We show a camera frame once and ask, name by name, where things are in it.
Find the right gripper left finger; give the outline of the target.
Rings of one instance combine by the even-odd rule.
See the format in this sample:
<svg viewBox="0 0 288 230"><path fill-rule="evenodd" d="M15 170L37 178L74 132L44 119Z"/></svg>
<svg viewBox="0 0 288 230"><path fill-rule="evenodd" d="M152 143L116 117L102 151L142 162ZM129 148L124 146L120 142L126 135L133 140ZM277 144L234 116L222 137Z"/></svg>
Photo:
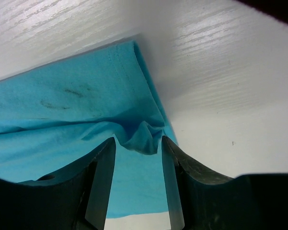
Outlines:
<svg viewBox="0 0 288 230"><path fill-rule="evenodd" d="M0 230L102 230L115 154L115 139L108 138L36 181L0 179Z"/></svg>

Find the turquoise t shirt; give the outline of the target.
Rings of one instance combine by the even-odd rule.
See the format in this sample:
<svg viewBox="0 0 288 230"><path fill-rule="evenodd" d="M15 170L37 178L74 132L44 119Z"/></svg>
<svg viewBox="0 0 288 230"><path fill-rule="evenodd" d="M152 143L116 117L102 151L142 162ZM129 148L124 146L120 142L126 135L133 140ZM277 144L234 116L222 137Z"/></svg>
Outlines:
<svg viewBox="0 0 288 230"><path fill-rule="evenodd" d="M114 137L108 218L168 211L164 135L175 137L135 41L0 81L0 178L36 180Z"/></svg>

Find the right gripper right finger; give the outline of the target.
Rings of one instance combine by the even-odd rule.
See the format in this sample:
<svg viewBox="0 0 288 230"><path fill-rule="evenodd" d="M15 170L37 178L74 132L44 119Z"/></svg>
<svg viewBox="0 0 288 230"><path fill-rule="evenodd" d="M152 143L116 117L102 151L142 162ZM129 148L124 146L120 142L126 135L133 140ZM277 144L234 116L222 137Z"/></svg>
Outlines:
<svg viewBox="0 0 288 230"><path fill-rule="evenodd" d="M161 141L173 230L288 230L288 173L231 178Z"/></svg>

